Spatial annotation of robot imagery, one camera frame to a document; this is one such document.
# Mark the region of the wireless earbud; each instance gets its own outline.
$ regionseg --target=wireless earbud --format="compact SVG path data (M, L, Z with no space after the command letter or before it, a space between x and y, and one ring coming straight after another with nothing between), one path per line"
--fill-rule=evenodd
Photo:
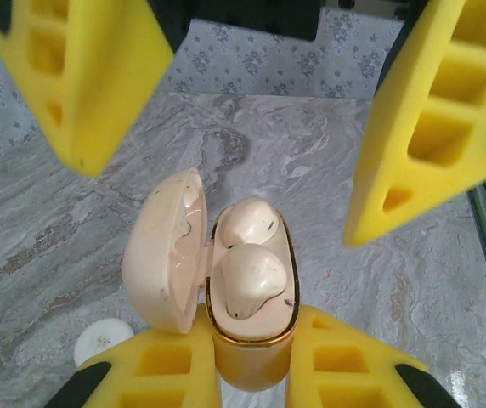
M268 248L258 244L231 248L221 262L221 270L226 310L233 319L248 319L286 288L285 265Z
M277 211L265 200L251 197L235 204L224 225L223 242L227 248L240 244L263 244L279 228Z

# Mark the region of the earbud charging case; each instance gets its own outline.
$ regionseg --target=earbud charging case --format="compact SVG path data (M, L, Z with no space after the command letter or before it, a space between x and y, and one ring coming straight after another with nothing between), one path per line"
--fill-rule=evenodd
M282 261L285 290L251 317L228 315L221 261L228 252L222 231L232 207L218 216L206 247L207 210L195 168L163 181L145 202L129 237L122 276L130 302L155 329L190 331L200 289L205 285L215 363L220 375L245 391L273 387L286 375L299 309L299 285L291 239L279 214L279 228L263 244Z

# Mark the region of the gray marble countertop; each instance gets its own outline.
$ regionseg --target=gray marble countertop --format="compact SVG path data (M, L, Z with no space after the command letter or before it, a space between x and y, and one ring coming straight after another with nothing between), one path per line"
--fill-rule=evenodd
M0 407L41 406L104 317L144 322L122 251L144 198L197 166L209 223L261 196L284 214L302 301L414 355L463 407L486 406L486 264L464 196L359 250L341 246L370 102L160 93L100 180L63 168L41 134L0 159ZM224 406L281 407L284 384Z

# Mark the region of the floral wallpaper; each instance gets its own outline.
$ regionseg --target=floral wallpaper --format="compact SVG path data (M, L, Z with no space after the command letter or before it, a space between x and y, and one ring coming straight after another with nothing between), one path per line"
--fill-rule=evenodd
M195 20L158 89L369 98L401 24L325 9L315 42ZM0 156L38 133L0 61Z

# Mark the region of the yellow foam pad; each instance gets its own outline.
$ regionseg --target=yellow foam pad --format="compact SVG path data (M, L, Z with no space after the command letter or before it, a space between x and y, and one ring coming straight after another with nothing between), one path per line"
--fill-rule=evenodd
M173 52L146 0L29 0L0 57L60 160L98 176Z
M396 372L418 360L310 306L300 308L286 390L287 408L421 408Z
M189 334L149 329L87 360L109 372L84 408L221 408L211 326L203 304Z
M486 181L486 0L430 0L374 98L343 243Z

